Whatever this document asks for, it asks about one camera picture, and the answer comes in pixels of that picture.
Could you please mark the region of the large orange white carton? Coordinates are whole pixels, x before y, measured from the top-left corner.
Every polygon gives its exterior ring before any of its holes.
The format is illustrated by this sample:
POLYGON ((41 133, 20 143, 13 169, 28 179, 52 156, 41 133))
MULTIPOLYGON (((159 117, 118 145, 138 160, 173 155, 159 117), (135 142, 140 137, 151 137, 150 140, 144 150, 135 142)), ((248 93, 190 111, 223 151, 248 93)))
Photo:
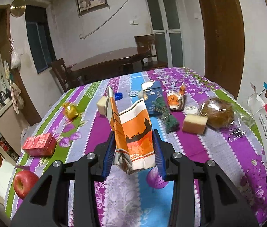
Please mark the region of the large orange white carton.
POLYGON ((144 99, 119 112, 114 94, 113 88, 108 86, 105 116, 115 133, 113 164, 127 174, 154 167, 152 125, 144 99))

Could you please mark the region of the small orange white carton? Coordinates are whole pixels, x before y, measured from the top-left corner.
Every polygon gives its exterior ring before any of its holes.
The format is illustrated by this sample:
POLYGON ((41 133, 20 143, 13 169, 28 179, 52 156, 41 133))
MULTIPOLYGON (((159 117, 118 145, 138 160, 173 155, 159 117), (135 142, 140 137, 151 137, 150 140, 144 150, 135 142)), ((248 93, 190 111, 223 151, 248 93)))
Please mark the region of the small orange white carton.
POLYGON ((181 111, 185 104, 185 90, 186 86, 184 83, 181 84, 179 92, 168 92, 167 93, 167 104, 171 111, 181 111))

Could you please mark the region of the red apple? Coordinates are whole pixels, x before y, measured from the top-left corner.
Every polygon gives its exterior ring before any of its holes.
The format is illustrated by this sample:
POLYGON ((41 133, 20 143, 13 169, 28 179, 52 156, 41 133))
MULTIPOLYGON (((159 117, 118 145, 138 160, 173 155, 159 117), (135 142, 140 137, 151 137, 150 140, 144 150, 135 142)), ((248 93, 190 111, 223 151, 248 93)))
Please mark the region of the red apple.
POLYGON ((24 200, 38 180, 39 177, 32 171, 23 170, 16 173, 13 182, 16 195, 24 200))

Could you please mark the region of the red paper box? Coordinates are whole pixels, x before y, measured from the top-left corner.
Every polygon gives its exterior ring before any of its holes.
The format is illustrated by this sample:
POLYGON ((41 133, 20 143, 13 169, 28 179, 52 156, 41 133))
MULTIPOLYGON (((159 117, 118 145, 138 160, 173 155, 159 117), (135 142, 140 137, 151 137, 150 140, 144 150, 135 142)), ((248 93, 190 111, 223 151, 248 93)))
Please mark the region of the red paper box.
POLYGON ((22 149, 30 156, 52 156, 57 141, 51 133, 28 137, 22 149))

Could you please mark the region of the brown bread in plastic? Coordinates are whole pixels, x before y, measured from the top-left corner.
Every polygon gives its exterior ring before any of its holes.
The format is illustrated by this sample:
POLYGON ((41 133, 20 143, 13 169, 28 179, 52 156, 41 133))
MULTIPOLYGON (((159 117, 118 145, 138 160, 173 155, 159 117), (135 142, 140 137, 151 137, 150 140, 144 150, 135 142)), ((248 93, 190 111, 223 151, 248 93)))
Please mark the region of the brown bread in plastic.
POLYGON ((234 142, 247 134, 247 129, 255 124, 252 117, 240 110, 234 103, 218 97, 204 101, 197 114, 207 117, 207 125, 226 134, 228 142, 234 142))

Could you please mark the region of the yellow sponge cube near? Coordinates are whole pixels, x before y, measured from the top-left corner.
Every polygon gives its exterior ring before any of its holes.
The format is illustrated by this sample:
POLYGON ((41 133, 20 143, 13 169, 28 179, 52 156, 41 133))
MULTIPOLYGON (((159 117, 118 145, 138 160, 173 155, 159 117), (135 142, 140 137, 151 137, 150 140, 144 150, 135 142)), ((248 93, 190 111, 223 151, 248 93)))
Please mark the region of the yellow sponge cube near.
POLYGON ((193 134, 203 134, 207 122, 208 118, 206 116, 188 114, 184 118, 182 131, 193 134))

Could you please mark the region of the yellow sponge cube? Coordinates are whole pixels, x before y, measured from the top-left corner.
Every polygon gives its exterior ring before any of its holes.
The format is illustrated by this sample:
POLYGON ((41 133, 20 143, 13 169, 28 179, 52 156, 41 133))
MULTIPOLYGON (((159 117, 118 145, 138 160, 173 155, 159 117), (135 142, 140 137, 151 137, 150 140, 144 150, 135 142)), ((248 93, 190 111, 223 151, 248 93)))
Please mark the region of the yellow sponge cube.
POLYGON ((184 118, 182 131, 193 134, 203 134, 207 122, 208 118, 206 116, 188 114, 184 118))
POLYGON ((107 102, 108 97, 107 96, 102 96, 98 102, 97 102, 97 108, 100 113, 100 115, 105 116, 105 107, 106 107, 106 102, 107 102))

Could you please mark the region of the purple floral striped tablecloth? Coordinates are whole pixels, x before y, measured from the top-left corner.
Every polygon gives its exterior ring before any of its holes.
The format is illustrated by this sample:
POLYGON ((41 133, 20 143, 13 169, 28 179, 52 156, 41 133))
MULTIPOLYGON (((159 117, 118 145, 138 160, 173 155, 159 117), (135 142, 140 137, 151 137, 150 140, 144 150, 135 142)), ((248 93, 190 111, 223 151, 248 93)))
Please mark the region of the purple floral striped tablecloth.
POLYGON ((177 67, 83 90, 12 226, 267 226, 261 126, 218 85, 177 67))

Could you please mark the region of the green knitted cloth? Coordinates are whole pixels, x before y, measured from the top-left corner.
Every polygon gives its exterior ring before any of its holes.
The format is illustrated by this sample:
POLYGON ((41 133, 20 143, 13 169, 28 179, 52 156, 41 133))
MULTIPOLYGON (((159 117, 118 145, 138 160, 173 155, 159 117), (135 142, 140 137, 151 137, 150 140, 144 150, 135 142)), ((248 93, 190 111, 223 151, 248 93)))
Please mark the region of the green knitted cloth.
POLYGON ((154 105, 154 111, 159 113, 161 121, 163 121, 166 133, 179 130, 179 122, 170 112, 162 96, 157 97, 152 104, 154 105))

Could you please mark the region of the gold foil wrapped candy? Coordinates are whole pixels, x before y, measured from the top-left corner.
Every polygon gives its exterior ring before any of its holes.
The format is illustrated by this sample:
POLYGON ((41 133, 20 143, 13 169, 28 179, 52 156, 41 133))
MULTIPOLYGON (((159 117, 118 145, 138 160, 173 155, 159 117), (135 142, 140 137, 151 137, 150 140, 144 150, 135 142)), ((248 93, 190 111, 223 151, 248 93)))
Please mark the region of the gold foil wrapped candy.
POLYGON ((63 114, 69 119, 74 120, 78 116, 82 115, 77 106, 74 103, 66 102, 62 104, 63 114))

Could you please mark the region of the white round lid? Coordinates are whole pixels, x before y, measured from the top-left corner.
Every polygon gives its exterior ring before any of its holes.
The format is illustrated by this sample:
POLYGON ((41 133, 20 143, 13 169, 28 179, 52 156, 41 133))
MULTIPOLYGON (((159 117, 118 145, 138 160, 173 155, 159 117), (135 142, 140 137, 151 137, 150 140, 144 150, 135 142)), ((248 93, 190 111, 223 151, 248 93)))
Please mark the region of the white round lid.
POLYGON ((188 105, 184 107, 184 113, 185 114, 193 114, 196 115, 198 113, 198 108, 193 105, 188 105))

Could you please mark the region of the yellow sponge cube far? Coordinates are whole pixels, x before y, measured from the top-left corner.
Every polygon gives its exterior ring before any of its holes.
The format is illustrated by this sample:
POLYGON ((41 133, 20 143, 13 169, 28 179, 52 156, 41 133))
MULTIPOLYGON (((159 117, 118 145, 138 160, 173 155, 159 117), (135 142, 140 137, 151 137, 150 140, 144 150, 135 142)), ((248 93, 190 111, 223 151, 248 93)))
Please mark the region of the yellow sponge cube far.
POLYGON ((106 107, 106 102, 107 102, 108 97, 107 96, 102 96, 98 102, 97 102, 97 108, 100 113, 100 115, 105 116, 105 107, 106 107))

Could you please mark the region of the black electric kettle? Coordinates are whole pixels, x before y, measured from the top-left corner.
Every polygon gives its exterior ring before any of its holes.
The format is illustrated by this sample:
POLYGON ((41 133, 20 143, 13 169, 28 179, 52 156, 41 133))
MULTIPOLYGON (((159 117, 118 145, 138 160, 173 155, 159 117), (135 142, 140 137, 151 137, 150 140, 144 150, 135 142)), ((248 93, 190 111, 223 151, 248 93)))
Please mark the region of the black electric kettle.
POLYGON ((0 103, 4 106, 6 103, 5 101, 7 100, 6 93, 4 91, 0 92, 0 103))

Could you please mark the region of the blue bottle cap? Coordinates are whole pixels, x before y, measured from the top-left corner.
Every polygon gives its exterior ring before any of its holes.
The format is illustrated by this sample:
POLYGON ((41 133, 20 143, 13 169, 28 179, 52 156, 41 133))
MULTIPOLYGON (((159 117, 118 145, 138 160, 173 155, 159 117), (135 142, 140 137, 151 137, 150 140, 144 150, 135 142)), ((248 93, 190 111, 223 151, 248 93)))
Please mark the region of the blue bottle cap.
POLYGON ((121 92, 117 92, 114 94, 115 100, 121 100, 123 98, 123 95, 121 92))

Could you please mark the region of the wooden chair left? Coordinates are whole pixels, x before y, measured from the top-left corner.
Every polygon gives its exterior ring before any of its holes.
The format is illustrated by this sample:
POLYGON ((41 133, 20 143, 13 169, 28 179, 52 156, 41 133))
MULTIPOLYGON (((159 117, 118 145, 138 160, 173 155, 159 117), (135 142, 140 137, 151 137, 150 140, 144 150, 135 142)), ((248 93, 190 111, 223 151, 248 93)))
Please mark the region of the wooden chair left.
POLYGON ((63 58, 51 62, 50 66, 64 92, 80 86, 80 80, 70 72, 70 68, 66 67, 63 58))

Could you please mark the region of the wooden chair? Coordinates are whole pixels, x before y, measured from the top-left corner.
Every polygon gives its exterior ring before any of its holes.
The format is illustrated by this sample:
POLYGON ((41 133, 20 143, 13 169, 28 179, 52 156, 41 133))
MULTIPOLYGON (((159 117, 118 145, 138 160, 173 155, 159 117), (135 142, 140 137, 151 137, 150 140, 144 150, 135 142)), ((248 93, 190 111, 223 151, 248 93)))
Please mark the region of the wooden chair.
POLYGON ((157 46, 159 45, 155 34, 134 36, 138 52, 144 55, 141 59, 143 71, 167 68, 166 61, 159 60, 157 46))
POLYGON ((63 58, 51 62, 50 66, 64 92, 80 86, 80 80, 70 72, 70 68, 66 67, 63 58))

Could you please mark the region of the blue milk carton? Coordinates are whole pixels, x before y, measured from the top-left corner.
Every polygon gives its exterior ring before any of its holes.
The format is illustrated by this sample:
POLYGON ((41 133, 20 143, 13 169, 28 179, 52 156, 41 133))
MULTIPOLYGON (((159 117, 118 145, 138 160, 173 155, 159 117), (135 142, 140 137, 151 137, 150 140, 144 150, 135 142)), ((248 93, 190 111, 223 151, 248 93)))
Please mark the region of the blue milk carton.
POLYGON ((162 88, 159 81, 144 82, 142 85, 145 105, 150 116, 158 115, 155 111, 154 102, 158 97, 162 97, 162 88))

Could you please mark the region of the transparent round lid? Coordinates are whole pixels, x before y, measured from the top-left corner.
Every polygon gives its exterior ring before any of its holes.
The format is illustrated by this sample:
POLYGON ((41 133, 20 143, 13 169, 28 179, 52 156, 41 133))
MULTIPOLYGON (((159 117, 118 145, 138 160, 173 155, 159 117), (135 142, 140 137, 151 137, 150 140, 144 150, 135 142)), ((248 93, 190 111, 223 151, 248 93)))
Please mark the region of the transparent round lid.
POLYGON ((139 91, 137 91, 137 90, 132 90, 132 91, 130 91, 130 92, 128 93, 128 95, 129 95, 130 97, 136 97, 136 96, 138 96, 138 94, 139 94, 139 91))

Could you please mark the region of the brown wooden door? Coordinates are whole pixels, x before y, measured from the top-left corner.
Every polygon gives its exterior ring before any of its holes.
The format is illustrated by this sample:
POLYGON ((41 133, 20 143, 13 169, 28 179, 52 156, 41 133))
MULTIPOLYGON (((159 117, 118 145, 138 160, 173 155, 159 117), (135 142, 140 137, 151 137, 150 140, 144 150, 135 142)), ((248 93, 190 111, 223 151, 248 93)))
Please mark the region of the brown wooden door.
POLYGON ((238 97, 245 52, 239 0, 199 0, 205 41, 205 76, 238 97))

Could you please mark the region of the hanging white plastic bag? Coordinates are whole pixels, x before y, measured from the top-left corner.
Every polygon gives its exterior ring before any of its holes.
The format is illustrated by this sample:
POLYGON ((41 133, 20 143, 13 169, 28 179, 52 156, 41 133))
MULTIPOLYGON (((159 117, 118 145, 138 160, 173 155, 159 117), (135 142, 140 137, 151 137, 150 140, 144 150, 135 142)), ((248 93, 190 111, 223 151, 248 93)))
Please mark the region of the hanging white plastic bag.
POLYGON ((21 59, 20 55, 16 52, 14 47, 14 40, 13 38, 9 38, 11 48, 10 48, 10 56, 11 56, 11 69, 20 69, 21 67, 21 59))

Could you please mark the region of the round dark wooden table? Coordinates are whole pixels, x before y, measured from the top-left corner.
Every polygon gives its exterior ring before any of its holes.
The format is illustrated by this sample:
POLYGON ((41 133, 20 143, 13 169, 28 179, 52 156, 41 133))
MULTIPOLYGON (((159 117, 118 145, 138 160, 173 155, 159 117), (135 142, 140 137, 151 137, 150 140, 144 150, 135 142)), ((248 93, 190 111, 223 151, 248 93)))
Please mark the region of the round dark wooden table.
POLYGON ((84 84, 120 76, 123 66, 132 64, 150 56, 147 49, 129 47, 98 54, 75 64, 71 69, 74 76, 81 78, 84 84))

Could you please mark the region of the dark window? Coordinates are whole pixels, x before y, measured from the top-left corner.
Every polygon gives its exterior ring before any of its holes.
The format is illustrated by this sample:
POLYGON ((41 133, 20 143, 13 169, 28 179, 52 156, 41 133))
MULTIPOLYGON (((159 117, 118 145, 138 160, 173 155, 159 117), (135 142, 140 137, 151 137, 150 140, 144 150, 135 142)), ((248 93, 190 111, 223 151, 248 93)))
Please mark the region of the dark window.
POLYGON ((46 9, 27 5, 25 21, 30 51, 39 74, 50 68, 51 63, 56 60, 46 9))

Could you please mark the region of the wooden chair right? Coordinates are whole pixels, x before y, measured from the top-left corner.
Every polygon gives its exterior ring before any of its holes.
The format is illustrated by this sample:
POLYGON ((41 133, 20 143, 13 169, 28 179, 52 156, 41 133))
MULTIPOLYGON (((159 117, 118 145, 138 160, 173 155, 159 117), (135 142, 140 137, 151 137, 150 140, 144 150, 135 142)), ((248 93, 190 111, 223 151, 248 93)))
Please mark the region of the wooden chair right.
POLYGON ((141 59, 143 71, 167 68, 166 61, 159 60, 157 46, 159 45, 155 34, 134 36, 138 52, 144 55, 141 59))

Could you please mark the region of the white glass double door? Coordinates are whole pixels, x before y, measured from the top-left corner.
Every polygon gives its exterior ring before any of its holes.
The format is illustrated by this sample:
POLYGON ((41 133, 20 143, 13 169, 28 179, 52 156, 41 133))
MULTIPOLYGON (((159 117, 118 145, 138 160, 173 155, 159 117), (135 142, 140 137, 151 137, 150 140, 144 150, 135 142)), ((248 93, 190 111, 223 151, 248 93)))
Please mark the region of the white glass double door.
POLYGON ((158 60, 169 67, 183 66, 183 45, 176 0, 146 0, 158 60))

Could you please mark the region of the gold round wall clock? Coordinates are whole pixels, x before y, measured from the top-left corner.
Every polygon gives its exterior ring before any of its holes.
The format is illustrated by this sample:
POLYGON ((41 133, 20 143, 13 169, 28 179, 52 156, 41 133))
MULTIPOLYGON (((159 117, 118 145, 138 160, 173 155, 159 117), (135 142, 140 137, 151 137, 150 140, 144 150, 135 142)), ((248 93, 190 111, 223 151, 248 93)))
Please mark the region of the gold round wall clock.
POLYGON ((24 0, 14 0, 10 4, 10 13, 13 17, 21 17, 26 10, 26 3, 24 0))

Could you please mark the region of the white wall switch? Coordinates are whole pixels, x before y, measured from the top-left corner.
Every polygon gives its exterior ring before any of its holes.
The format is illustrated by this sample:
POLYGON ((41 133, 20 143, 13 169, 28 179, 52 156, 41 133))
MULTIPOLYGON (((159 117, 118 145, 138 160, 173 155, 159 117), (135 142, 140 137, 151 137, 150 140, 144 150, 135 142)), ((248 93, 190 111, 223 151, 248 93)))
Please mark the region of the white wall switch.
POLYGON ((137 21, 129 21, 130 25, 138 25, 139 23, 137 21))

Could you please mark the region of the framed wall picture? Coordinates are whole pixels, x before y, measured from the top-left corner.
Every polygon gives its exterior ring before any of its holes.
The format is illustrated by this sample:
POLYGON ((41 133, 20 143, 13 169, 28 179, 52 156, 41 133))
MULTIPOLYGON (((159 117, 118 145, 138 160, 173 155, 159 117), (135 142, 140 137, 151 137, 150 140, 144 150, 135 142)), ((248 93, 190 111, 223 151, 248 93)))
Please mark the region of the framed wall picture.
POLYGON ((76 0, 78 15, 108 7, 107 0, 76 0))

